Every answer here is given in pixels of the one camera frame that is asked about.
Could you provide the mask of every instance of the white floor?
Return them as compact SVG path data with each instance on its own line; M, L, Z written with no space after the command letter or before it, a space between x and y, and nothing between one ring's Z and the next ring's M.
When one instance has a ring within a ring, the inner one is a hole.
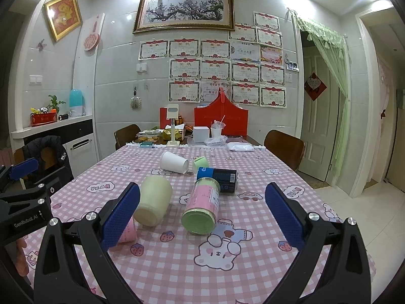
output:
M405 193L386 183L373 185L354 199L337 187L319 188L316 192L340 218L357 220L377 269L371 283L373 302L405 258Z

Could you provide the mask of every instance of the gold picture frame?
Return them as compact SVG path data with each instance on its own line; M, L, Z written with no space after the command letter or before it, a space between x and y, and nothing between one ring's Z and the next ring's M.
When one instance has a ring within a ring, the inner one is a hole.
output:
M133 34L160 29L234 31L234 0L140 0Z
M44 8L55 42L82 25L77 0L51 0L44 4Z

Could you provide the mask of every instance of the pink checkered tablecloth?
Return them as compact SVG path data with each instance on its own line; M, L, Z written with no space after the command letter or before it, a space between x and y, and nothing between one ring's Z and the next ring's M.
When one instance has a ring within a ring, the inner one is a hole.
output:
M190 162L197 156L205 156L212 167L239 172L235 194L220 196L219 220L209 236L191 235L182 227L180 218L196 175L191 163L185 175L159 169L160 157L166 150ZM163 221L153 228L139 225L137 243L121 243L109 250L125 281L148 304L264 302L298 252L288 244L264 201L264 190L271 181L307 212L315 211L324 219L339 220L307 183L267 150L141 149L129 145L54 194L53 215L66 222L80 219L86 212L99 211L108 200L117 198L129 182L141 184L150 174L166 177L173 187L171 204ZM44 229L27 238L25 252L31 282ZM210 255L213 250L219 256ZM103 295L82 248L76 246L76 251L92 292ZM329 247L324 247L303 295L315 289L328 252ZM375 264L371 257L369 263L374 277Z

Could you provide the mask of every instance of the black drawer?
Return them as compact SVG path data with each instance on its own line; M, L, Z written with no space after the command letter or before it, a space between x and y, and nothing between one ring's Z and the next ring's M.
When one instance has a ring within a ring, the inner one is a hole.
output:
M43 131L35 135L24 138L24 144L31 142L32 140L49 135L60 136L62 144L66 144L70 141L78 139L80 137L93 133L93 121L85 120L74 124L68 124L66 126L54 128L51 130Z

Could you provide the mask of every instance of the white cabinet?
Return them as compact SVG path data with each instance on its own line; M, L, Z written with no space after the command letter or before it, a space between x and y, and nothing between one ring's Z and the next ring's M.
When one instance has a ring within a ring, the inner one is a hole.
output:
M66 146L70 167L75 178L97 163L93 134L75 139L64 146Z

